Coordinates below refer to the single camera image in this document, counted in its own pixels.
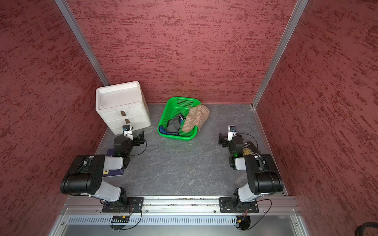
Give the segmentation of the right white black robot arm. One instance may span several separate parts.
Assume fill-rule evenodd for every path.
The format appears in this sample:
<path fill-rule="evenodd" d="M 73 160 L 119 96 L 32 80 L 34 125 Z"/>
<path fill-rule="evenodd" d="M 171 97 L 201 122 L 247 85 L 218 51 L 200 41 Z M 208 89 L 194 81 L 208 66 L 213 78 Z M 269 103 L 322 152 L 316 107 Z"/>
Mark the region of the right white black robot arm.
<path fill-rule="evenodd" d="M 247 175 L 247 184 L 237 188 L 232 197 L 219 198 L 221 213 L 258 213 L 258 198 L 283 191 L 273 157 L 260 154 L 253 142 L 245 141 L 241 134 L 220 134 L 219 145 L 228 148 L 230 167 Z"/>

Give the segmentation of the grey blue cloth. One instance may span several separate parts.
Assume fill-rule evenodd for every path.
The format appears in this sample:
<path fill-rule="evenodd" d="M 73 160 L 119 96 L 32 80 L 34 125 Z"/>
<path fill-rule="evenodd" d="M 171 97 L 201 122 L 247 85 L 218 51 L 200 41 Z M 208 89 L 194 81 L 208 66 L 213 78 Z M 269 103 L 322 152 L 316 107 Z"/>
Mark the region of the grey blue cloth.
<path fill-rule="evenodd" d="M 185 121 L 183 114 L 179 114 L 176 117 L 172 118 L 167 122 L 166 128 L 162 125 L 158 127 L 160 134 L 171 135 L 171 136 L 180 136 L 180 128 L 182 123 Z"/>

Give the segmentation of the brown striped dishcloth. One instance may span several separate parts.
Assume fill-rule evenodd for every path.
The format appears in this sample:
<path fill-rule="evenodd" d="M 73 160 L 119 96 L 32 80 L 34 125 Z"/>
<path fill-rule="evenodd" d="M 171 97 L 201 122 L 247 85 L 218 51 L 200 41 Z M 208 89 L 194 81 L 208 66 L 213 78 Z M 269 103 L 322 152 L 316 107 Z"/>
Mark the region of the brown striped dishcloth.
<path fill-rule="evenodd" d="M 195 127 L 199 130 L 203 127 L 210 116 L 210 110 L 204 105 L 190 108 L 182 127 L 183 132 L 191 132 Z"/>

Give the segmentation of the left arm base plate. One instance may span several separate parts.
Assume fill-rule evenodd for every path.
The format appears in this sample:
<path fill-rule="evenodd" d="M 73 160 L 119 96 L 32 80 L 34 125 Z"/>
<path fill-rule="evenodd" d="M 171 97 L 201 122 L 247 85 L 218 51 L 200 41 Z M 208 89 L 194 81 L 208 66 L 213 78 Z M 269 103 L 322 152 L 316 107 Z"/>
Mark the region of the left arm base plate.
<path fill-rule="evenodd" d="M 123 203 L 117 202 L 105 202 L 103 204 L 103 213 L 141 213 L 143 207 L 143 197 L 127 197 L 127 200 Z"/>

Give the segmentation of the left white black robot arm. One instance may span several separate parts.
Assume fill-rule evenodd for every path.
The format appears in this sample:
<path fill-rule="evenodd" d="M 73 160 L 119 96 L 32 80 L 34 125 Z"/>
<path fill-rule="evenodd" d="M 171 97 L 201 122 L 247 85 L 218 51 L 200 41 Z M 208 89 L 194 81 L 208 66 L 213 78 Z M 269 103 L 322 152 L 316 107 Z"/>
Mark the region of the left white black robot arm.
<path fill-rule="evenodd" d="M 60 191 L 71 196 L 89 196 L 100 200 L 103 213 L 142 212 L 144 198 L 129 198 L 124 188 L 103 180 L 103 172 L 126 169 L 133 148 L 146 143 L 144 132 L 134 137 L 130 131 L 125 131 L 114 139 L 114 155 L 76 156 L 61 182 Z"/>

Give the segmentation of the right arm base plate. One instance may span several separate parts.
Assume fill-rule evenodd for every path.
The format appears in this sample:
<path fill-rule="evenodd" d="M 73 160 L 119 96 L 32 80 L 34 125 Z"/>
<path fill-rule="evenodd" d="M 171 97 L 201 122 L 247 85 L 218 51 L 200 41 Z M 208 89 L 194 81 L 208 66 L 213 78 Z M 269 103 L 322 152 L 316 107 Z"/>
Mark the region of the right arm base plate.
<path fill-rule="evenodd" d="M 219 198 L 219 207 L 221 213 L 259 213 L 256 201 L 244 203 L 231 197 Z"/>

